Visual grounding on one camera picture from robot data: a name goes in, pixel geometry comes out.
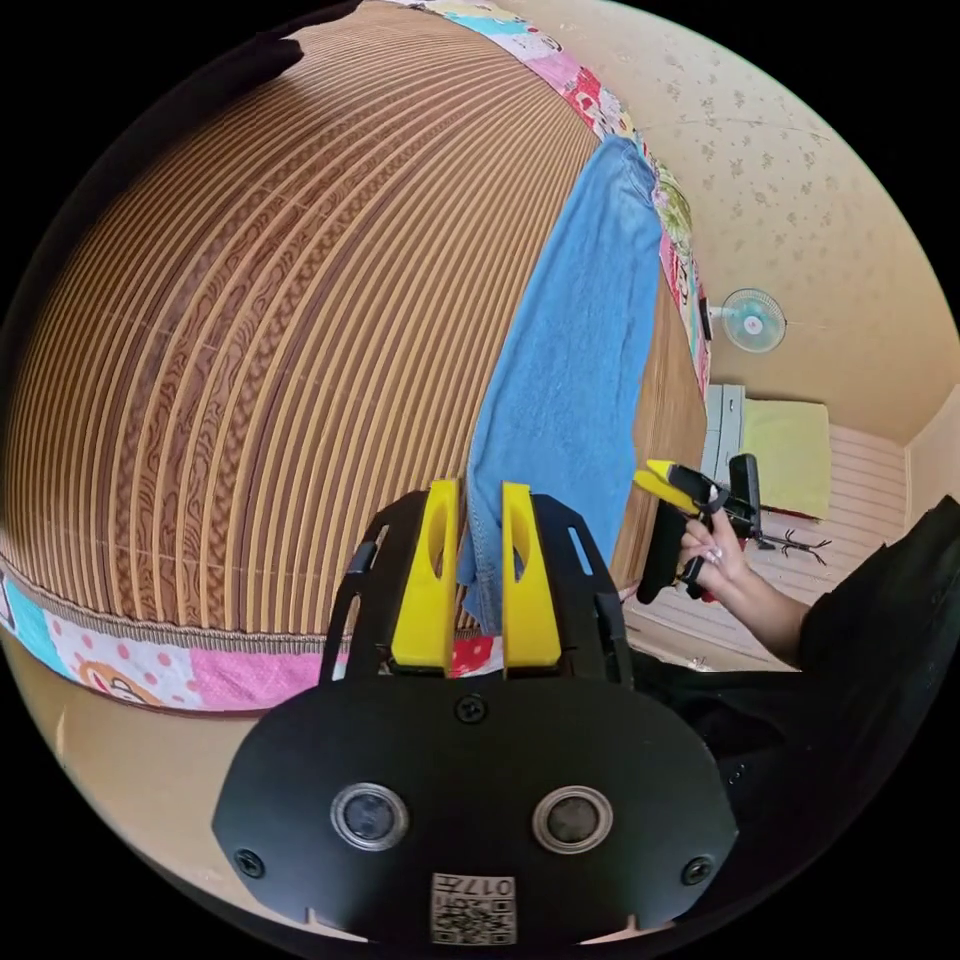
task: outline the person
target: person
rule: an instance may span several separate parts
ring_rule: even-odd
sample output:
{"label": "person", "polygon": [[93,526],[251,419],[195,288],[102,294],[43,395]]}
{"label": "person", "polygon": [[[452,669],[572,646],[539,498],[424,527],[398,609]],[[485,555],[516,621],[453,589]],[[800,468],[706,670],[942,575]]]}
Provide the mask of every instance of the person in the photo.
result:
{"label": "person", "polygon": [[960,637],[960,504],[928,511],[812,606],[748,563],[723,510],[688,522],[680,563],[793,671],[703,673],[632,650],[637,690],[713,754],[740,834],[688,917],[757,899],[815,859],[902,758]]}

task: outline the floral wallpaper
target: floral wallpaper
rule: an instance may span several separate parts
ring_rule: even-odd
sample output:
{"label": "floral wallpaper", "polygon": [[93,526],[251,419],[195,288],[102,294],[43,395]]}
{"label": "floral wallpaper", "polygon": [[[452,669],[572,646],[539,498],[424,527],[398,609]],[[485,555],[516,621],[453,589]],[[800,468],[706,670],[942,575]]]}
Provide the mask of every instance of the floral wallpaper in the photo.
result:
{"label": "floral wallpaper", "polygon": [[939,284],[881,184],[772,77],[709,39],[607,0],[499,0],[550,33],[624,102],[690,204],[703,282],[788,319],[773,353],[722,332],[714,382],[826,403],[833,422],[909,441],[960,383]]}

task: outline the qr code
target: qr code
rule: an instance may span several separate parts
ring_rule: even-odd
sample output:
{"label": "qr code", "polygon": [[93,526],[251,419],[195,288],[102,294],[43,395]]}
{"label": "qr code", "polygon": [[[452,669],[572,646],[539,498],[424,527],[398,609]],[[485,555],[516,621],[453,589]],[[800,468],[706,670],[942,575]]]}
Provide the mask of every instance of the qr code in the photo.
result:
{"label": "qr code", "polygon": [[513,877],[435,873],[431,933],[435,944],[493,947],[517,942]]}

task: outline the wall fan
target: wall fan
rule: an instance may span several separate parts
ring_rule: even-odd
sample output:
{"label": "wall fan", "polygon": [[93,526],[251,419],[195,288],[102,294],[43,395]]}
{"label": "wall fan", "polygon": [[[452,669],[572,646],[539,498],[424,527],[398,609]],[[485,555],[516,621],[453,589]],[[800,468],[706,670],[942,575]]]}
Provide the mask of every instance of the wall fan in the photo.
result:
{"label": "wall fan", "polygon": [[752,287],[735,290],[722,307],[707,310],[711,324],[719,320],[731,342],[748,353],[769,353],[787,332],[787,318],[777,301]]}

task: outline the bed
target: bed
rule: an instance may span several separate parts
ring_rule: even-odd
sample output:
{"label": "bed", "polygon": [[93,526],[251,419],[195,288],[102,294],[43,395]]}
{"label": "bed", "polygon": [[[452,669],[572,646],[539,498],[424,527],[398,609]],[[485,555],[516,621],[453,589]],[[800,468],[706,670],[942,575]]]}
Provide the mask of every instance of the bed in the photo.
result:
{"label": "bed", "polygon": [[[411,6],[300,30],[303,58],[166,150],[52,284],[13,388],[0,619],[62,676],[216,712],[314,683],[369,518],[462,475],[524,285],[605,136],[655,166],[663,214],[637,456],[698,461],[709,349],[675,181],[532,25]],[[654,509],[631,495],[618,587]],[[458,628],[470,672],[498,641]]]}

